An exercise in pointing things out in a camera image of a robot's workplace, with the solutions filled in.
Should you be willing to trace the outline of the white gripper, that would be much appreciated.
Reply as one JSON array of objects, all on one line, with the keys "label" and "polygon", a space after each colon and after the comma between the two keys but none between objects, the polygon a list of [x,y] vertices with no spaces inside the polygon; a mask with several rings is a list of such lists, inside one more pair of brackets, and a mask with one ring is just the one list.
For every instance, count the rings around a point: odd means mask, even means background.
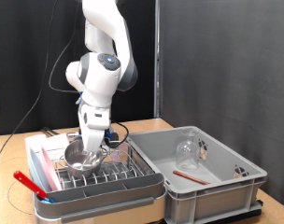
[{"label": "white gripper", "polygon": [[81,128],[81,137],[86,156],[90,157],[93,152],[100,148],[104,141],[105,133],[105,130]]}]

